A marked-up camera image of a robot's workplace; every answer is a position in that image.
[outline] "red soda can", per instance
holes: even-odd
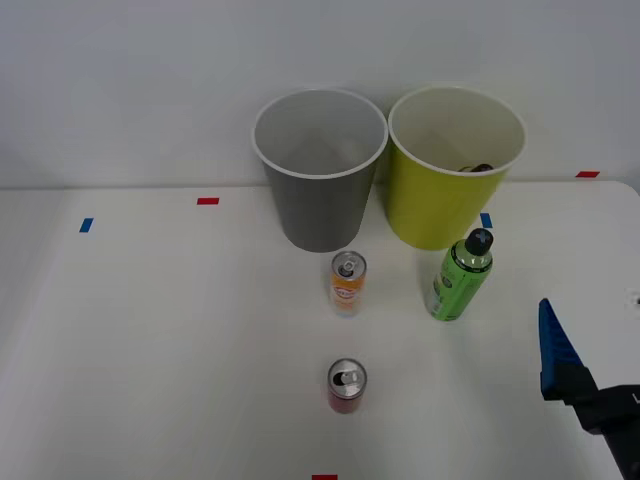
[[[338,413],[356,411],[367,386],[367,371],[352,358],[341,358],[327,375],[329,405]]]

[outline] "cup rim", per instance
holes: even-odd
[[[518,152],[514,155],[513,159],[510,160],[509,162],[505,163],[504,165],[498,167],[498,168],[494,168],[493,170],[488,170],[486,172],[456,172],[455,170],[447,170],[446,168],[440,168],[440,167],[436,167],[435,165],[431,165],[430,163],[425,162],[424,160],[420,160],[418,157],[416,157],[414,154],[412,154],[411,152],[409,152],[409,150],[407,150],[404,145],[402,145],[402,143],[400,143],[398,141],[398,138],[396,137],[396,134],[393,130],[393,118],[394,115],[397,111],[397,109],[400,107],[400,105],[402,105],[403,103],[405,103],[406,101],[410,100],[411,98],[420,95],[428,90],[458,90],[458,91],[463,91],[463,92],[469,92],[469,93],[473,93],[475,95],[479,95],[481,97],[484,97],[488,100],[491,100],[493,102],[498,103],[499,105],[501,105],[502,107],[506,108],[507,111],[509,111],[511,113],[511,115],[513,115],[515,117],[515,119],[518,121],[518,123],[520,124],[520,128],[522,129],[522,145],[520,146]],[[522,151],[524,150],[524,147],[526,145],[527,142],[527,131],[524,127],[524,121],[522,120],[522,118],[520,117],[520,115],[518,115],[507,103],[505,103],[502,100],[499,100],[491,95],[487,95],[484,92],[472,89],[472,88],[467,88],[467,87],[463,87],[463,86],[459,86],[459,85],[428,85],[426,87],[422,87],[419,88],[417,90],[412,90],[409,93],[406,93],[405,95],[403,95],[402,97],[400,97],[396,103],[393,104],[393,107],[391,107],[391,111],[389,112],[389,136],[391,136],[391,140],[393,141],[393,144],[409,159],[413,160],[414,162],[416,162],[418,165],[422,165],[423,167],[428,168],[429,170],[433,170],[435,172],[439,172],[439,173],[443,173],[445,175],[452,175],[455,177],[470,177],[470,178],[477,178],[477,177],[489,177],[491,175],[496,175],[498,173],[502,173],[506,170],[508,170],[509,168],[511,168],[513,166],[513,164],[515,164],[520,157],[522,156]]]
[[[357,100],[360,100],[361,102],[364,102],[369,107],[371,107],[373,112],[376,114],[376,116],[382,122],[382,128],[383,128],[383,131],[384,131],[384,134],[383,134],[384,138],[383,138],[383,140],[382,140],[382,142],[380,144],[380,147],[378,147],[376,152],[368,160],[366,160],[365,162],[362,162],[361,164],[359,164],[356,167],[350,168],[349,170],[345,170],[343,172],[336,172],[336,173],[330,173],[330,174],[324,174],[324,175],[311,175],[311,174],[307,174],[307,173],[294,172],[293,170],[288,170],[288,169],[283,168],[283,167],[281,167],[279,165],[276,165],[274,162],[269,160],[262,153],[262,151],[258,147],[258,143],[256,142],[256,128],[258,126],[258,123],[260,122],[260,118],[262,118],[262,115],[267,110],[269,110],[271,107],[273,107],[276,103],[281,102],[282,100],[284,100],[286,98],[292,97],[294,95],[300,95],[300,94],[305,94],[305,93],[310,93],[310,92],[330,92],[330,93],[338,93],[338,94],[342,94],[342,95],[348,95],[348,96],[353,97],[353,98],[355,98]],[[388,141],[389,141],[389,125],[387,124],[387,119],[385,118],[384,114],[376,106],[376,104],[373,103],[368,98],[363,97],[362,95],[358,95],[357,93],[353,93],[353,92],[350,92],[348,90],[342,90],[340,88],[301,88],[301,89],[295,90],[293,92],[287,93],[285,95],[282,95],[280,97],[277,97],[277,98],[271,100],[269,103],[267,103],[264,107],[262,107],[260,109],[260,111],[258,112],[258,115],[256,115],[256,119],[255,119],[255,121],[253,123],[253,128],[251,129],[251,146],[253,147],[253,151],[256,153],[256,155],[258,155],[260,160],[262,160],[265,164],[269,165],[271,168],[273,168],[274,170],[277,170],[280,173],[284,173],[285,175],[289,175],[289,176],[296,177],[296,178],[304,178],[304,179],[307,179],[307,180],[330,180],[330,179],[333,179],[333,178],[346,177],[347,175],[351,175],[353,173],[359,172],[360,170],[364,170],[369,165],[371,165],[373,162],[375,162],[376,159],[382,154],[382,152],[384,151],[385,147],[387,146],[387,142]]]

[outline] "paper cup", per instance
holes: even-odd
[[[426,250],[464,236],[525,144],[509,107],[457,87],[402,97],[389,114],[389,132],[387,217],[398,237]],[[470,172],[486,164],[493,169]]]
[[[387,138],[382,112],[342,90],[304,90],[262,109],[253,148],[291,243],[330,252],[353,240]]]

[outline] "green bottle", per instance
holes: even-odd
[[[453,244],[442,262],[426,296],[429,313],[438,320],[455,320],[467,307],[482,282],[489,276],[493,256],[489,249],[493,235],[476,228],[469,238]]]

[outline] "gray paper cup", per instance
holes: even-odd
[[[342,90],[296,92],[260,111],[253,149],[291,243],[330,252],[354,239],[387,138],[382,112]]]

